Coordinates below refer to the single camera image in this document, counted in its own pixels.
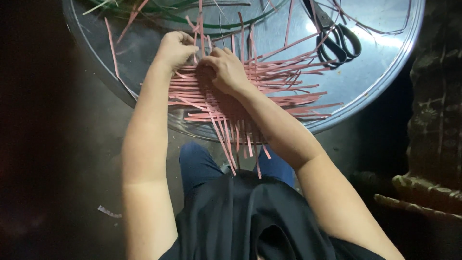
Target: scissors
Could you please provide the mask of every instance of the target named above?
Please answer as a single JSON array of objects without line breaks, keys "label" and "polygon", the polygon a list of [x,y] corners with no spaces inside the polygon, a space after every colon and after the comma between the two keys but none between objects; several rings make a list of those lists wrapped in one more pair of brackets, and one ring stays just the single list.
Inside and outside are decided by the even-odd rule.
[{"label": "scissors", "polygon": [[[305,3],[307,9],[311,11],[311,17],[313,17],[313,10],[311,9],[310,0],[305,1],[307,2]],[[349,62],[352,59],[358,57],[361,54],[361,42],[359,41],[358,37],[343,24],[335,24],[334,21],[327,15],[327,13],[319,7],[318,3],[316,3],[314,0],[311,1],[313,2],[316,19],[320,26],[319,29],[321,30],[321,33],[316,39],[317,45],[319,45],[322,39],[327,35],[330,28],[334,26],[331,33],[335,36],[335,41],[329,37],[326,37],[324,43],[321,44],[318,48],[319,59],[322,62],[332,60],[332,58],[327,54],[325,47],[329,48],[335,54],[335,56],[337,56],[337,62],[331,63],[331,67],[338,67],[345,62]],[[351,42],[353,46],[353,52],[348,49],[345,38]]]}]

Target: right hand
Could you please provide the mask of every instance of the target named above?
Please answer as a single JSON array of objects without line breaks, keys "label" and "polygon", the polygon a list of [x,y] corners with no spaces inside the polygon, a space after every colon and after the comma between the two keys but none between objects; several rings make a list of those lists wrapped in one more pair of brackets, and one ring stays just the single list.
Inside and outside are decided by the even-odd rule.
[{"label": "right hand", "polygon": [[214,48],[200,63],[214,69],[217,76],[212,83],[225,94],[235,96],[249,87],[241,61],[228,48]]}]

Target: stainless steel surface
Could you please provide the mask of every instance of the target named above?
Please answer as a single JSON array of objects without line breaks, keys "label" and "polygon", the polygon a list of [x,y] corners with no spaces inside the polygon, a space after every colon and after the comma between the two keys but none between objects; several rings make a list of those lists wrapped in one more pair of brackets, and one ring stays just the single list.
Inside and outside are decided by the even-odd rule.
[{"label": "stainless steel surface", "polygon": [[[299,40],[316,32],[315,27],[308,16],[308,12],[301,0],[294,0],[292,18],[290,24],[289,43]],[[252,6],[225,6],[222,7],[224,15],[223,24],[237,23],[240,11],[243,19],[251,19],[262,13],[266,3],[252,0]],[[318,3],[327,14],[335,19],[336,13],[324,5],[329,5],[326,0]],[[288,1],[277,12],[255,25],[254,37],[258,54],[270,52],[284,45],[286,25],[289,11]],[[360,20],[366,25],[381,31],[394,31],[403,27],[408,10],[408,0],[343,0],[342,8],[350,16]],[[81,14],[89,9],[74,0],[63,1],[63,10],[68,20],[70,31],[75,36],[79,46],[83,48],[100,68],[100,77],[103,82],[127,104],[134,106],[123,85],[115,78],[114,66],[109,48],[109,41],[102,15],[90,13]],[[321,113],[333,115],[322,121],[302,121],[313,133],[326,130],[372,102],[400,72],[408,59],[414,42],[417,38],[423,18],[424,0],[413,0],[407,27],[399,35],[372,35],[355,26],[353,22],[347,22],[346,27],[352,30],[360,39],[362,54],[351,62],[345,63],[336,70],[327,71],[324,75],[302,75],[299,79],[304,84],[320,84],[316,91],[327,91],[328,94],[316,101],[316,105],[344,102],[342,107],[330,107],[320,109]],[[190,9],[178,16],[188,15],[195,20],[197,9]],[[217,24],[219,11],[216,6],[204,8],[206,23]],[[110,24],[115,39],[122,31],[126,20],[111,18]],[[130,27],[124,39],[116,47],[119,70],[122,78],[136,93],[140,90],[150,62],[154,58],[157,46],[162,38],[162,33],[152,27],[153,22],[144,17],[144,23],[134,24]],[[177,30],[189,30],[188,25],[161,21],[161,26]],[[206,29],[206,32],[220,32],[219,29]],[[240,41],[240,34],[236,34],[236,42]],[[225,44],[231,44],[225,38]],[[222,41],[216,41],[221,47]],[[316,45],[315,37],[282,51],[267,60],[282,60],[295,57],[307,51],[313,50]],[[197,124],[185,122],[184,114],[187,110],[175,107],[170,108],[169,127],[179,132],[186,133],[203,139],[216,140],[216,135],[211,124]]]}]

